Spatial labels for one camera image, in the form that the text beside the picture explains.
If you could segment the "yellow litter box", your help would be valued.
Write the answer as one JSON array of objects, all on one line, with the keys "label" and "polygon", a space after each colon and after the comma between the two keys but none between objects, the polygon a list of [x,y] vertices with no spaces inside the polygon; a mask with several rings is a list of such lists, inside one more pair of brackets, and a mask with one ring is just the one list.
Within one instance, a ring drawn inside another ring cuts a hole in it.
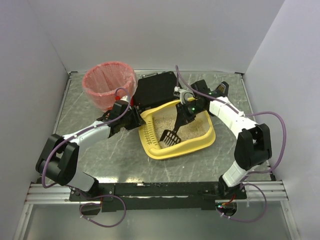
[{"label": "yellow litter box", "polygon": [[165,146],[159,141],[164,130],[174,128],[177,118],[176,104],[179,102],[173,100],[140,114],[145,121],[145,125],[138,130],[140,141],[144,151],[152,159],[164,160],[186,155],[209,147],[216,140],[211,116],[205,110],[197,114],[193,122],[180,127],[180,143]]}]

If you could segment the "black litter scoop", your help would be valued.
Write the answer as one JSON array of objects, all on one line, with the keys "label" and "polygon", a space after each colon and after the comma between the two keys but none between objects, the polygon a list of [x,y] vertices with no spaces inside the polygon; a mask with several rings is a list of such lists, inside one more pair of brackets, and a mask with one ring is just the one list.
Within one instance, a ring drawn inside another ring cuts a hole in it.
[{"label": "black litter scoop", "polygon": [[160,142],[171,147],[182,142],[182,139],[178,136],[179,126],[175,126],[173,130],[165,129],[160,137]]}]

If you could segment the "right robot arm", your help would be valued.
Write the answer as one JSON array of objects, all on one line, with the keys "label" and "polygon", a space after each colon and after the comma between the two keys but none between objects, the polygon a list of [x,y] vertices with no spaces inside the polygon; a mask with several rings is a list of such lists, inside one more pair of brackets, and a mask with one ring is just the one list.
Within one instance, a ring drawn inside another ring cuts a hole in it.
[{"label": "right robot arm", "polygon": [[236,138],[234,162],[219,177],[218,192],[221,196],[231,194],[244,177],[272,156],[270,129],[266,124],[258,124],[235,108],[228,99],[229,84],[221,82],[214,90],[208,88],[205,80],[191,85],[194,99],[187,100],[188,92],[179,86],[174,95],[179,97],[176,104],[176,121],[173,130],[164,130],[160,140],[167,146],[179,144],[180,127],[193,122],[204,111],[220,119]]}]

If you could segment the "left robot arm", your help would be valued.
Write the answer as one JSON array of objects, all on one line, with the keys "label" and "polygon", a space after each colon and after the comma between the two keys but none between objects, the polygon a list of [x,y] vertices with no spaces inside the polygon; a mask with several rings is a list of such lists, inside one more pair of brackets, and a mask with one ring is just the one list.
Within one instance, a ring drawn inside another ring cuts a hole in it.
[{"label": "left robot arm", "polygon": [[80,152],[111,138],[122,128],[130,131],[145,124],[135,106],[130,106],[125,100],[117,100],[111,110],[107,110],[91,125],[63,136],[52,134],[35,166],[41,174],[42,186],[48,189],[58,184],[76,189],[87,197],[98,196],[99,181],[78,170]]}]

